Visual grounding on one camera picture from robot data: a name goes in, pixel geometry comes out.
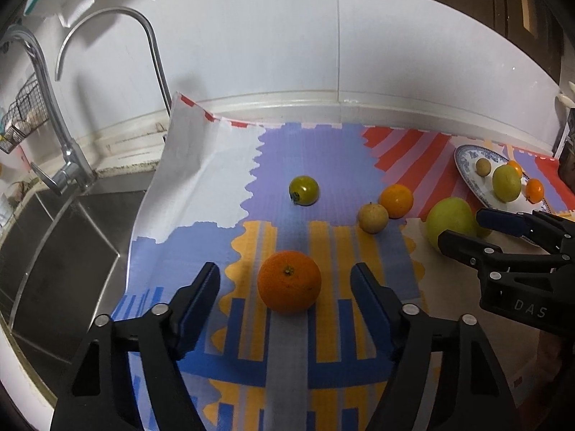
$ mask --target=silver rivet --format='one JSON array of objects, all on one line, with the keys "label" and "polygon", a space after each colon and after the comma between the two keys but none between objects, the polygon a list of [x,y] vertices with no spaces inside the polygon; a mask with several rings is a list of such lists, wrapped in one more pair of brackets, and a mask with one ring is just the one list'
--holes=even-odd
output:
[{"label": "silver rivet", "polygon": [[96,319],[94,319],[94,324],[96,324],[100,328],[102,326],[105,326],[109,320],[110,316],[108,316],[107,314],[100,314],[99,316],[96,316]]},{"label": "silver rivet", "polygon": [[165,312],[167,312],[168,309],[169,309],[169,307],[165,303],[158,303],[157,305],[153,305],[152,314],[159,316],[159,315],[162,315]]},{"label": "silver rivet", "polygon": [[410,316],[415,316],[419,313],[419,308],[416,305],[408,303],[407,305],[403,305],[403,312],[409,314]]},{"label": "silver rivet", "polygon": [[461,316],[461,320],[465,322],[468,326],[474,326],[477,324],[477,319],[472,314],[464,314]]}]

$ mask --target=stainless steel sink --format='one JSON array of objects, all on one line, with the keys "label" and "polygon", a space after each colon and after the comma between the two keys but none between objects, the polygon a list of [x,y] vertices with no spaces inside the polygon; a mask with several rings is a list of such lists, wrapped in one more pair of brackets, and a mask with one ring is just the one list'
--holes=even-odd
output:
[{"label": "stainless steel sink", "polygon": [[0,247],[0,312],[56,396],[94,317],[122,297],[132,226],[152,176],[104,178],[60,198],[39,191]]}]

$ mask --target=wire basket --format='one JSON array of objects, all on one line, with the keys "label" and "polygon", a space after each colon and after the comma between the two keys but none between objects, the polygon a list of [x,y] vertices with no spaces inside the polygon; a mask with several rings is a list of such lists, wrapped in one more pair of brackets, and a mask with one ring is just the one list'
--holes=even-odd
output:
[{"label": "wire basket", "polygon": [[0,150],[9,154],[48,120],[48,110],[33,74],[0,120]]}]

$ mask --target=small orange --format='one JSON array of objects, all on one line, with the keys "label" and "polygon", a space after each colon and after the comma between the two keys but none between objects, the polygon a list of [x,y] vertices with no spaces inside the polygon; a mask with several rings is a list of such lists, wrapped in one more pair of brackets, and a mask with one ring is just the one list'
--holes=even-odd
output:
[{"label": "small orange", "polygon": [[386,208],[390,218],[400,219],[413,207],[413,193],[407,186],[392,184],[380,194],[379,204]]},{"label": "small orange", "polygon": [[299,251],[279,251],[262,264],[258,272],[258,291],[266,306],[282,314],[305,311],[321,290],[317,264]]},{"label": "small orange", "polygon": [[541,183],[537,178],[532,178],[525,185],[525,197],[531,204],[537,204],[545,196],[545,190],[543,188],[543,183]]},{"label": "small orange", "polygon": [[521,168],[521,165],[519,165],[515,160],[510,160],[509,162],[507,162],[507,165],[511,165],[511,167],[515,168],[515,171],[519,175],[519,178],[523,177],[523,168]]}]

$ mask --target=blue and white plate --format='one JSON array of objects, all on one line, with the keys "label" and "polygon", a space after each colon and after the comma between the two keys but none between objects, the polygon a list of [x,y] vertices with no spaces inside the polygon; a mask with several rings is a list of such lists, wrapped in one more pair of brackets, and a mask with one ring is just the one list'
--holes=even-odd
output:
[{"label": "blue and white plate", "polygon": [[[481,177],[475,171],[475,163],[480,158],[486,158],[491,162],[491,173],[486,177]],[[531,214],[532,211],[545,211],[551,213],[551,209],[544,199],[537,204],[531,204],[525,198],[525,185],[529,177],[524,173],[521,178],[521,194],[513,202],[501,202],[493,192],[491,178],[493,171],[500,165],[507,164],[509,160],[487,148],[472,144],[459,146],[455,150],[455,165],[461,173],[465,183],[473,191],[473,194],[482,202],[485,207],[499,209],[512,213],[525,212]]]}]

